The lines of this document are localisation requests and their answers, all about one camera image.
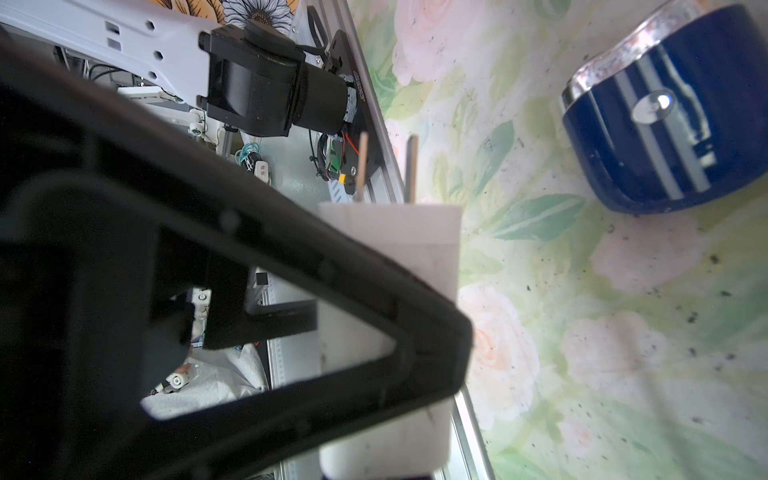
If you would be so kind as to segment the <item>blue electric shaver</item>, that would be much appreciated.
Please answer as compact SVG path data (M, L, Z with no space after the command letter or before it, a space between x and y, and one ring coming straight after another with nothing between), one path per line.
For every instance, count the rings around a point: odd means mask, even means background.
M743 4L664 3L576 70L560 101L585 177L612 211L691 208L767 171L767 44Z

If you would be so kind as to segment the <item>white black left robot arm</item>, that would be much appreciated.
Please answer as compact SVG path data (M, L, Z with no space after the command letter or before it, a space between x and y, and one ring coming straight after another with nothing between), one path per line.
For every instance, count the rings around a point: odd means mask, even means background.
M1 21L147 79L257 137L337 135L364 100L354 71L320 68L276 27L221 25L149 1L4 1Z

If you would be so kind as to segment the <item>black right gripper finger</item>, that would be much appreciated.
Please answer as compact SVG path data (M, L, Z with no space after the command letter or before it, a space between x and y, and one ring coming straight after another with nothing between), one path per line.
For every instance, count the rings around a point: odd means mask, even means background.
M269 275L309 294L266 304ZM150 391L186 359L195 289L224 349L317 323L393 347L177 417ZM469 319L144 108L1 41L1 475L246 479L457 393Z

